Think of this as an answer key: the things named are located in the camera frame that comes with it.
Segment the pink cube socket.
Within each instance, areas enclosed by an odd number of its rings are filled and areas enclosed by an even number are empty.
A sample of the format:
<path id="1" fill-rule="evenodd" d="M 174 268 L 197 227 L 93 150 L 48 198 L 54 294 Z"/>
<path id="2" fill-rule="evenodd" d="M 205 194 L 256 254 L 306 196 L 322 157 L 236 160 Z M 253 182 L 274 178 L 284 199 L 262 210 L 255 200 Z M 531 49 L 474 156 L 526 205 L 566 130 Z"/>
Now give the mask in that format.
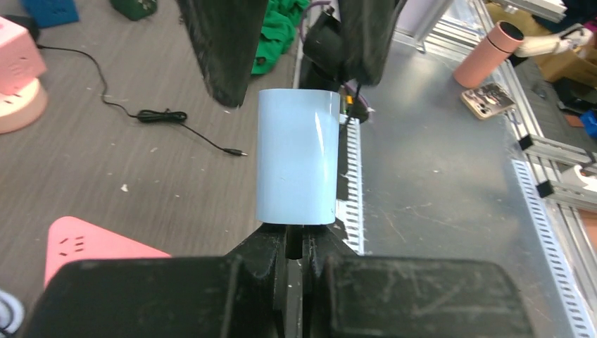
<path id="1" fill-rule="evenodd" d="M 28 29 L 1 18 L 1 93 L 13 95 L 46 72 Z"/>

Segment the light blue plug adapter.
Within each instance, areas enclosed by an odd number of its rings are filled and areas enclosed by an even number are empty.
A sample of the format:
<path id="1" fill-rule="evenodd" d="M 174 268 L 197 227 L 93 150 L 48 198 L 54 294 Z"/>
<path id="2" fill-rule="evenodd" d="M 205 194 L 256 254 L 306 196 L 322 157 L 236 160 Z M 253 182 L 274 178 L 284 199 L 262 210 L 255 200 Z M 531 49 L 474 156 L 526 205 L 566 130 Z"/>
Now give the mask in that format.
<path id="1" fill-rule="evenodd" d="M 257 220 L 276 225 L 334 222 L 340 98 L 319 89 L 259 92 Z"/>

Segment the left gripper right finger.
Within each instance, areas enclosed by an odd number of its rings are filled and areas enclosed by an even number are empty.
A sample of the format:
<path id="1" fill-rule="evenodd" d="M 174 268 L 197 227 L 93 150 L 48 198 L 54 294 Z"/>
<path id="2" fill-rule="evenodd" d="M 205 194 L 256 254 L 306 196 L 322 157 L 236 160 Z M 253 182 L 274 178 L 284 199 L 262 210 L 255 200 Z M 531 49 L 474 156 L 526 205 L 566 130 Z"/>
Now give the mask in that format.
<path id="1" fill-rule="evenodd" d="M 520 291 L 489 261 L 359 256 L 303 231 L 305 337 L 533 337 Z"/>

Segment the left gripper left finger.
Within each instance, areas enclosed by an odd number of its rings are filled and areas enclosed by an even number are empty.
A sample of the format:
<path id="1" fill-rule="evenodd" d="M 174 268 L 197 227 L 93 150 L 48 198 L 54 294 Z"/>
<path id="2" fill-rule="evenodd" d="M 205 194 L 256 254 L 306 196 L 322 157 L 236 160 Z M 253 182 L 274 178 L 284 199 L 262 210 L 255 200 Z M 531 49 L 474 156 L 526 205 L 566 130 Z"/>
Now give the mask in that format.
<path id="1" fill-rule="evenodd" d="M 276 337 L 275 266 L 285 232 L 263 224 L 224 256 L 68 263 L 25 337 Z"/>

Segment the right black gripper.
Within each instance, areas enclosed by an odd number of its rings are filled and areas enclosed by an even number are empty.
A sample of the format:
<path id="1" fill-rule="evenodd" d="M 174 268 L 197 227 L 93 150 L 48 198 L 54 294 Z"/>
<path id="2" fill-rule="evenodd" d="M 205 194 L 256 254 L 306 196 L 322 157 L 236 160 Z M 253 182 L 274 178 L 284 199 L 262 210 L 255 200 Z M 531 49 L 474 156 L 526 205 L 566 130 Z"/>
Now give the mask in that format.
<path id="1" fill-rule="evenodd" d="M 365 86 L 381 81 L 398 17 L 399 0 L 338 2 L 340 22 L 320 13 L 309 29 L 303 87 Z M 243 105 L 268 1 L 178 0 L 206 91 L 219 104 Z"/>

